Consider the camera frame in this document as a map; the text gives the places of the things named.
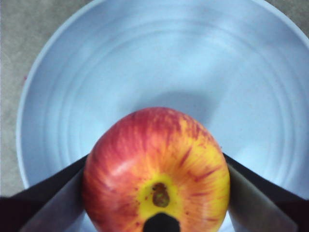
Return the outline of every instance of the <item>yellow patch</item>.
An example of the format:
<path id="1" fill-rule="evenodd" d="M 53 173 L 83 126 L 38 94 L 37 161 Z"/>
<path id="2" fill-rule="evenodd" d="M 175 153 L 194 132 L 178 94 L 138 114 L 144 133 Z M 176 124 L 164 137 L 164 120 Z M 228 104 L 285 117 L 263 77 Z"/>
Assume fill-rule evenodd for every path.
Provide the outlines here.
<path id="1" fill-rule="evenodd" d="M 153 203 L 153 189 L 156 183 L 163 183 L 169 194 L 169 204 L 167 207 L 158 207 Z M 140 188 L 137 200 L 140 202 L 139 215 L 143 219 L 148 219 L 158 213 L 165 213 L 174 218 L 179 218 L 183 211 L 183 204 L 177 186 L 166 174 L 155 174 L 151 180 L 146 181 Z"/>

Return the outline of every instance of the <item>gray countertop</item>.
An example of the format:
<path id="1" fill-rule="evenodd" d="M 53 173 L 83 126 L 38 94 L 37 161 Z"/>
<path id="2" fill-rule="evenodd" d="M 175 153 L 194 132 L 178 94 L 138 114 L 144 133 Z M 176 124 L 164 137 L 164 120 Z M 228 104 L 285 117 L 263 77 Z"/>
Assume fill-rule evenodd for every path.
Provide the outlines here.
<path id="1" fill-rule="evenodd" d="M 309 36 L 308 0 L 267 0 Z M 11 196 L 24 187 L 15 148 L 16 115 L 24 78 L 36 56 L 73 13 L 90 0 L 1 1 L 1 189 Z"/>

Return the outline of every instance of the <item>blue bowl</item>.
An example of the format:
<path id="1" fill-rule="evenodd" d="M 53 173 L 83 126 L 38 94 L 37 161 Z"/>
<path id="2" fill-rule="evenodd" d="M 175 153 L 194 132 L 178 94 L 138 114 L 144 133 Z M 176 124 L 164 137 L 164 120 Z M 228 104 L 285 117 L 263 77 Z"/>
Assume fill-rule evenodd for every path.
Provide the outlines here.
<path id="1" fill-rule="evenodd" d="M 25 187 L 148 106 L 195 117 L 222 150 L 309 197 L 309 40 L 262 0 L 95 0 L 51 37 L 17 120 Z M 83 231 L 94 231 L 88 217 Z M 220 231 L 233 231 L 229 216 Z"/>

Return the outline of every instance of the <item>black tip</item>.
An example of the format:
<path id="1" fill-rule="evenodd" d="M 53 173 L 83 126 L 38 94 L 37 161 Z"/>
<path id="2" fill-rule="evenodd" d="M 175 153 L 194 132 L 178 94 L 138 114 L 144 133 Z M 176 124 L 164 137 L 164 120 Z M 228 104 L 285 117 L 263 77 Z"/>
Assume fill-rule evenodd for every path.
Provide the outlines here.
<path id="1" fill-rule="evenodd" d="M 180 232 L 180 227 L 175 218 L 159 213 L 145 222 L 143 232 Z"/>

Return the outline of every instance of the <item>red apple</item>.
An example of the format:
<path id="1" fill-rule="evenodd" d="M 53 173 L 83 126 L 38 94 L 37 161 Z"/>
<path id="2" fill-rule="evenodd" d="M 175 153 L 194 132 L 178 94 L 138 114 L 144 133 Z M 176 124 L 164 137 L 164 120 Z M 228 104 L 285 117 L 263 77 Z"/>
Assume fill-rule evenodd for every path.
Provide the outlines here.
<path id="1" fill-rule="evenodd" d="M 177 219 L 181 232 L 218 231 L 229 193 L 217 142 L 196 120 L 169 108 L 119 120 L 84 168 L 84 206 L 102 232 L 141 232 L 158 213 Z"/>

